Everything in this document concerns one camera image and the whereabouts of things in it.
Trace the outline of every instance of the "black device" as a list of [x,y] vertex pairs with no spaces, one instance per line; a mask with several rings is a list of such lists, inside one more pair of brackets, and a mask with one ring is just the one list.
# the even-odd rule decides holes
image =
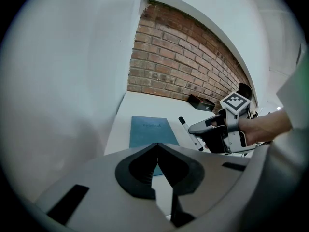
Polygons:
[[204,111],[212,111],[214,109],[215,104],[208,99],[204,99],[201,97],[197,97],[195,95],[190,95],[188,98],[188,102],[198,110]]

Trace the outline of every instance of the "gray plastic surface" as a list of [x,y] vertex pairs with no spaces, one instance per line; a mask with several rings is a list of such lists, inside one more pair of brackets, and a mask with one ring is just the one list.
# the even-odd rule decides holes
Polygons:
[[36,202],[49,211],[75,184],[89,187],[67,227],[79,232],[170,231],[174,227],[155,200],[134,198],[115,178],[117,164],[146,146],[127,149],[84,164],[52,185]]

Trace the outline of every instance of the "black rectangle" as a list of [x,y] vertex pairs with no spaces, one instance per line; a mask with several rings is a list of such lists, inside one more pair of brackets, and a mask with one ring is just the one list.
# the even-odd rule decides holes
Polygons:
[[69,192],[47,213],[53,220],[65,225],[82,201],[89,188],[75,185]]
[[195,95],[190,95],[188,98],[188,102],[198,110],[204,110],[204,111],[212,111],[214,109],[215,104],[212,103],[208,99],[204,99],[201,97],[196,97]]

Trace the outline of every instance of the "white ceiling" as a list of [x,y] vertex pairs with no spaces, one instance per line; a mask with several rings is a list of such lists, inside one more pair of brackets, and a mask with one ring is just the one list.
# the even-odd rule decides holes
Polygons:
[[264,22],[269,44],[269,84],[264,101],[282,106],[276,92],[295,70],[299,46],[305,44],[305,36],[283,0],[253,1]]

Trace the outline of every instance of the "black slot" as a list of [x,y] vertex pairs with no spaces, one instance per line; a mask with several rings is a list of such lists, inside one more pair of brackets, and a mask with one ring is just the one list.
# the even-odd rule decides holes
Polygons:
[[239,164],[231,163],[231,162],[225,162],[225,163],[222,164],[222,166],[224,166],[226,168],[242,171],[242,172],[246,169],[246,166],[244,166],[244,165],[239,165]]
[[66,225],[73,212],[82,201],[89,188],[75,185],[67,194],[47,213],[53,220]]
[[175,227],[178,228],[181,227],[182,225],[187,224],[188,222],[193,221],[194,219],[195,219],[194,216],[183,211],[179,203],[178,196],[173,194],[170,222],[173,223]]

